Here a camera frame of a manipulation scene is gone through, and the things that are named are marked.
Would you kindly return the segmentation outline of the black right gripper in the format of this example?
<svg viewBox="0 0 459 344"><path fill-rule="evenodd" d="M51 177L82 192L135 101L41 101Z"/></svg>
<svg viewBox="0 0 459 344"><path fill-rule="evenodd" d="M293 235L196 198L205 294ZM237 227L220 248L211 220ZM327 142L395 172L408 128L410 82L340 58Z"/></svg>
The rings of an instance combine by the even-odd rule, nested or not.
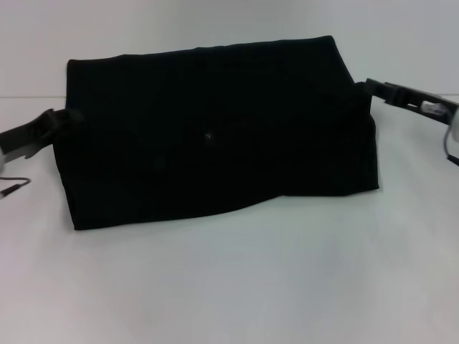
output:
<svg viewBox="0 0 459 344"><path fill-rule="evenodd" d="M387 104L446 125L452 124L458 111L458 104L452 100L408 87L398 87L388 82L367 78L364 89L372 97L383 99Z"/></svg>

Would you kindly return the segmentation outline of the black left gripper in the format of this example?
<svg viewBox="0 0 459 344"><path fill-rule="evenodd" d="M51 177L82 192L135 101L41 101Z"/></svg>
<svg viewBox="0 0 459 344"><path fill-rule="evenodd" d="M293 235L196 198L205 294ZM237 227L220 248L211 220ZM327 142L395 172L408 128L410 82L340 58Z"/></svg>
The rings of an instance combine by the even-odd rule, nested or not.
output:
<svg viewBox="0 0 459 344"><path fill-rule="evenodd" d="M1 157L5 162L31 158L52 143L58 126L76 126L83 121L79 110L46 110L31 122L1 133Z"/></svg>

